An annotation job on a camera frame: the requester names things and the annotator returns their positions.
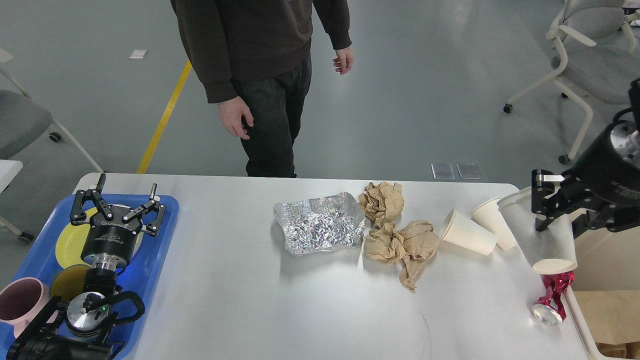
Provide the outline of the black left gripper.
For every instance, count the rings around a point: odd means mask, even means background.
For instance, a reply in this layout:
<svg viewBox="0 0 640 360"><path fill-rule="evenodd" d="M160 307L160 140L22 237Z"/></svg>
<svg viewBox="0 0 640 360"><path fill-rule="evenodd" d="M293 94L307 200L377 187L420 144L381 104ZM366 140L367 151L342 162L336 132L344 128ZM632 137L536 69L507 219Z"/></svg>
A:
<svg viewBox="0 0 640 360"><path fill-rule="evenodd" d="M89 224L86 241L80 253L85 264L94 265L111 260L114 268L125 268L131 263L137 250L142 233L156 237L162 227L167 206L156 196L157 184L151 185L146 203L131 210L130 207L112 203L108 205L102 196L106 174L101 173L96 186L92 189L78 190L71 206L70 223L73 226ZM98 212L87 221L83 205L91 201ZM155 214L153 221L142 226L142 219L150 213Z"/></svg>

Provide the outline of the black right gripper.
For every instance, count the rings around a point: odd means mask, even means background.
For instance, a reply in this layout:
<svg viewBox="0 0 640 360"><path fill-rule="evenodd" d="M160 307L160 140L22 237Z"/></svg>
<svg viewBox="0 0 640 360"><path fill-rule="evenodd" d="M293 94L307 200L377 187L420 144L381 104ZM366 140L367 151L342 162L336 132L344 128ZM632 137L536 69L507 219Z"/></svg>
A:
<svg viewBox="0 0 640 360"><path fill-rule="evenodd" d="M579 179L607 202L572 203L562 188L568 177ZM579 208L586 212L571 223L574 239L588 230L606 228L616 233L636 228L640 225L639 202L639 132L633 121L606 126L563 174L531 171L531 212L538 232Z"/></svg>

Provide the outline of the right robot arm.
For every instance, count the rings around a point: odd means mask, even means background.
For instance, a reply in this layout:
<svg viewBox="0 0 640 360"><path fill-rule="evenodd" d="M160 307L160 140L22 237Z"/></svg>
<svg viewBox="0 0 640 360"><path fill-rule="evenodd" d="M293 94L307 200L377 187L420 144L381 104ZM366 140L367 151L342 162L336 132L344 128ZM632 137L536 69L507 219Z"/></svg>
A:
<svg viewBox="0 0 640 360"><path fill-rule="evenodd" d="M588 146L573 166L556 175L537 169L531 173L531 212L535 230L546 230L562 215L583 209L572 223L573 235L606 229L616 233L639 226L640 145L639 80L628 91L630 107Z"/></svg>

